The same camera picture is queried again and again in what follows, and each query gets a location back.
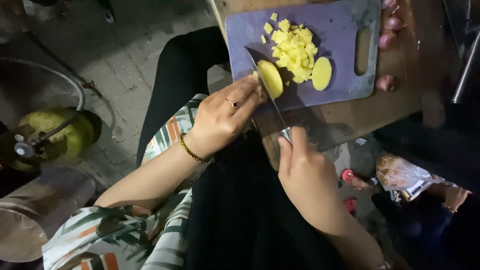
bracelet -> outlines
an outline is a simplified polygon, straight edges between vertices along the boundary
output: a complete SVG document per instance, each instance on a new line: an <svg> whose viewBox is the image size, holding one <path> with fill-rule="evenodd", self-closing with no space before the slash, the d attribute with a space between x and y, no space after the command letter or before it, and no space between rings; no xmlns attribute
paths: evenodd
<svg viewBox="0 0 480 270"><path fill-rule="evenodd" d="M455 209L455 208L452 208L452 207L446 205L445 203L442 203L442 207L445 207L445 208L447 208L448 210L452 211L453 213L456 213L456 209Z"/></svg>
<svg viewBox="0 0 480 270"><path fill-rule="evenodd" d="M192 152L190 152L190 150L188 150L187 146L185 145L185 142L183 141L183 137L186 135L186 133L182 133L180 134L180 144L181 146L183 147L183 149L185 149L185 151L187 152L187 154L192 157L192 159L198 161L198 162L201 162L201 163L208 163L208 160L202 160L200 159L199 157L197 157L196 155L194 155Z"/></svg>

ring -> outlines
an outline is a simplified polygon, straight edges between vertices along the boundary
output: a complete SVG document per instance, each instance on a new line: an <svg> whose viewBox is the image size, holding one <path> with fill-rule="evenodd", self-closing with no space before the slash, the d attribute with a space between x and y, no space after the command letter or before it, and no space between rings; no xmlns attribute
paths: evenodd
<svg viewBox="0 0 480 270"><path fill-rule="evenodd" d="M232 102L228 98L225 99L226 101L230 102L232 104L232 107L236 108L239 106L238 102Z"/></svg>

hand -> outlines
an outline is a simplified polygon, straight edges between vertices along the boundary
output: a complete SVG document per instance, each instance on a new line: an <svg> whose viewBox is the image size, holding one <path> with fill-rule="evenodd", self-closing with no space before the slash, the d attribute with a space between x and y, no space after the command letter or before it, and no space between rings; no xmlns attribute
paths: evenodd
<svg viewBox="0 0 480 270"><path fill-rule="evenodd" d="M459 186L449 187L445 194L445 205L455 212L467 199L471 192Z"/></svg>
<svg viewBox="0 0 480 270"><path fill-rule="evenodd" d="M303 218L326 232L330 219L346 211L338 195L335 166L311 147L305 129L293 127L292 141L293 146L285 138L278 138L278 177Z"/></svg>
<svg viewBox="0 0 480 270"><path fill-rule="evenodd" d="M234 108L227 99L238 107ZM199 158L208 158L231 143L265 101L258 78L253 75L211 94L200 103L195 124L184 137L185 145Z"/></svg>

wooden table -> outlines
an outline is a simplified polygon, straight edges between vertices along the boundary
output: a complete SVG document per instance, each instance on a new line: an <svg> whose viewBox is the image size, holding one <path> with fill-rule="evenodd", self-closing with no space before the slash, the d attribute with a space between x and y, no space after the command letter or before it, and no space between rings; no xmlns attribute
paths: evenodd
<svg viewBox="0 0 480 270"><path fill-rule="evenodd" d="M280 5L302 4L305 0L209 0L218 24L225 37L225 18L236 12L246 12L273 8ZM421 110L419 88L430 83L437 87L438 81L445 72L433 72L429 79L420 80L422 71L420 38L425 38L423 32L418 31L418 25L413 20L413 5L415 1L401 0L397 12L407 23L408 27L402 29L396 44L386 52L379 52L377 76L391 74L397 79L396 90L393 92L375 91L371 96L352 101L318 105L299 110L285 112L288 125L302 125L307 128L313 143L319 151L326 151L349 140L356 139L387 124L409 116ZM440 28L440 20L424 22L425 27L435 24ZM270 159L272 167L278 170L279 145L277 138L281 129L272 121L272 115L263 115L254 119L256 127L260 130L263 145Z"/></svg>

purple cutting board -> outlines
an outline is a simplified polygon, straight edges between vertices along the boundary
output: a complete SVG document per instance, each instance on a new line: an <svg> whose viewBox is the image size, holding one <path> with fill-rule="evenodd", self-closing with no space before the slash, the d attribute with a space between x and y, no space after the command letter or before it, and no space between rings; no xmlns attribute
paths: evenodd
<svg viewBox="0 0 480 270"><path fill-rule="evenodd" d="M244 12L229 15L225 20L228 52L233 80L252 73L248 60L249 47L255 62L272 57L275 46L270 35L263 27L270 23L274 30L283 19L292 25L304 24L313 33L313 43L318 47L315 60L327 57L332 64L332 79L324 91L313 88L311 80L296 84L291 81L293 74L286 68L279 68L284 82L290 80L290 86L284 86L283 94L275 100L280 110L293 110L319 104L364 98L373 92L380 27L381 3L379 0L341 0L329 4L307 4L283 6L256 12ZM272 13L278 14L277 21L270 20ZM372 30L367 72L357 76L354 72L355 42L357 31L362 27ZM262 44L260 36L264 35L267 43Z"/></svg>

